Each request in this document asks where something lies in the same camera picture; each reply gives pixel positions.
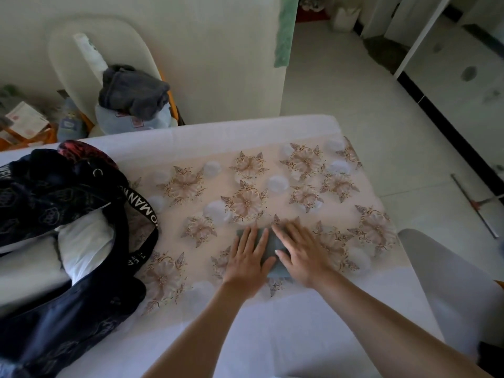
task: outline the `black bag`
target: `black bag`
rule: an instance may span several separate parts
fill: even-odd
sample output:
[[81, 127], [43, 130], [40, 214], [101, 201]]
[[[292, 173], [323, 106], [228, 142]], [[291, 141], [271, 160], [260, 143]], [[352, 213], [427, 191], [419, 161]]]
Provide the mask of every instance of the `black bag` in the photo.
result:
[[[79, 151], [85, 147], [84, 155], [72, 148], [69, 157], [68, 147]], [[115, 163], [103, 158], [105, 154], [81, 157], [90, 155], [89, 150], [92, 155], [99, 152], [82, 142], [67, 141], [59, 153], [34, 150], [1, 168], [0, 187], [11, 188], [16, 197], [4, 200], [12, 202], [9, 206], [2, 205], [0, 197], [0, 212], [8, 213], [0, 216], [0, 227], [17, 220], [14, 230], [0, 233], [2, 245], [45, 233], [106, 204], [103, 213], [116, 234], [110, 254], [93, 272], [0, 319], [1, 378], [56, 376], [110, 334], [145, 297], [145, 286], [133, 275], [156, 245], [157, 217], [146, 199], [128, 187]], [[48, 169], [55, 164], [58, 170]], [[154, 224], [153, 232], [132, 254], [125, 202]], [[51, 208], [58, 211], [58, 220], [40, 222], [40, 212]]]

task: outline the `bag strap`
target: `bag strap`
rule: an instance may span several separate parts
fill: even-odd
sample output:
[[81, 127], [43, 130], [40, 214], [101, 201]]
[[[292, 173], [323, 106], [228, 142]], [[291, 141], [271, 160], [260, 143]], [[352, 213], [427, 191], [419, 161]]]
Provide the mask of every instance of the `bag strap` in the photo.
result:
[[120, 188], [123, 190], [128, 204], [137, 212], [145, 216], [155, 226], [154, 230], [140, 248], [129, 254], [128, 269], [131, 270], [132, 274], [135, 274], [151, 256], [159, 238], [157, 216], [147, 199], [145, 199], [142, 195], [130, 187], [120, 186]]

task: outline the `dark doormat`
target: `dark doormat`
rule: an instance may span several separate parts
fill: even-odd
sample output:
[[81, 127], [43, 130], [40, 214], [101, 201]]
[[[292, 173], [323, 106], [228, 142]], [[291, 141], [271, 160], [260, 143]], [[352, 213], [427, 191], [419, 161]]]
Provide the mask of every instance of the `dark doormat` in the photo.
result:
[[409, 50], [407, 46], [384, 36], [366, 38], [363, 41], [369, 56], [392, 74], [399, 68]]

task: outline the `red mat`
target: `red mat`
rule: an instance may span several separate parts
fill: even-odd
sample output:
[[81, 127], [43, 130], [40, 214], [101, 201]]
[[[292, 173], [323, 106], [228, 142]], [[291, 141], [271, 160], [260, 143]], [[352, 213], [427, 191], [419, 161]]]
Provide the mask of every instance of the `red mat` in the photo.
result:
[[331, 19], [326, 13], [325, 9], [320, 12], [305, 11], [300, 6], [297, 7], [296, 23], [309, 23], [311, 21], [323, 21], [325, 19]]

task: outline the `floor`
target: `floor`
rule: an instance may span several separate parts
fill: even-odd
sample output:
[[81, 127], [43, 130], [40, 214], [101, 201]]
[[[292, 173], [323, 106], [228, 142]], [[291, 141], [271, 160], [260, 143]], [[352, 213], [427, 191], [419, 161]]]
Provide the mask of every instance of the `floor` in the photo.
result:
[[[504, 281], [494, 240], [450, 177], [473, 198], [491, 196], [474, 171], [355, 33], [296, 24], [282, 115], [334, 115], [398, 230], [415, 228]], [[504, 239], [504, 207], [484, 207]]]

